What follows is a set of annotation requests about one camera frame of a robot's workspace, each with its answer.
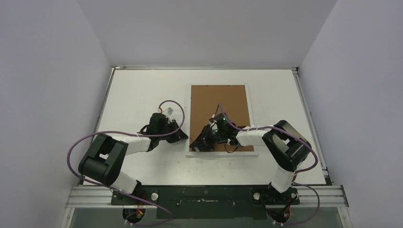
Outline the white picture frame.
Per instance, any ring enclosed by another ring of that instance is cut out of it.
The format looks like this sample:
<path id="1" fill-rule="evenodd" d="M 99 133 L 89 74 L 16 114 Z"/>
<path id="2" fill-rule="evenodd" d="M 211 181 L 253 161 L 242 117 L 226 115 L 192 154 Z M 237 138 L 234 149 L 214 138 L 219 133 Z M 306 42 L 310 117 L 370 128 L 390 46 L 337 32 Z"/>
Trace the white picture frame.
<path id="1" fill-rule="evenodd" d="M 242 85 L 190 85 L 189 143 L 200 134 L 214 113 L 220 113 L 221 104 L 229 119 L 237 126 L 253 124 L 253 114 L 247 84 Z M 235 149 L 235 146 L 216 144 L 212 152 L 186 150 L 187 158 L 257 157 L 254 147 Z"/>

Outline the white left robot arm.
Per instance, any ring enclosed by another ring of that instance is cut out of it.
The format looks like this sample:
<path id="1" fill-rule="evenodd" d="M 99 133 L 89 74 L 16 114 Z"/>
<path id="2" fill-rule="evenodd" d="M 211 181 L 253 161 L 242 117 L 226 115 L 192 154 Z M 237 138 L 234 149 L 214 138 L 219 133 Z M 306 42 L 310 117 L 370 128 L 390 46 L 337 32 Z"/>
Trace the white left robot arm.
<path id="1" fill-rule="evenodd" d="M 176 143 L 189 139 L 178 123 L 163 113 L 154 113 L 149 124 L 138 133 L 139 136 L 120 138 L 105 133 L 96 136 L 78 166 L 80 174 L 123 192 L 123 198 L 132 205 L 142 198 L 142 184 L 121 171 L 125 156 L 129 153 L 149 152 L 160 141 Z"/>

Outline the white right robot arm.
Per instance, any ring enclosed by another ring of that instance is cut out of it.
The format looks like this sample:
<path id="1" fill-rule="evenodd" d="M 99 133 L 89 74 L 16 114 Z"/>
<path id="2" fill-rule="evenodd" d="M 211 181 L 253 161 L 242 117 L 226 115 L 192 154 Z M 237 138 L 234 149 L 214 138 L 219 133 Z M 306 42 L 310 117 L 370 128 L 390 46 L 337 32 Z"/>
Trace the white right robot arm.
<path id="1" fill-rule="evenodd" d="M 286 120 L 273 126 L 236 126 L 226 114 L 209 119 L 201 133 L 190 143 L 193 152 L 211 152 L 215 145 L 224 144 L 236 148 L 266 146 L 278 165 L 269 184 L 269 199 L 276 204 L 287 197 L 301 163 L 311 152 L 310 143 Z"/>

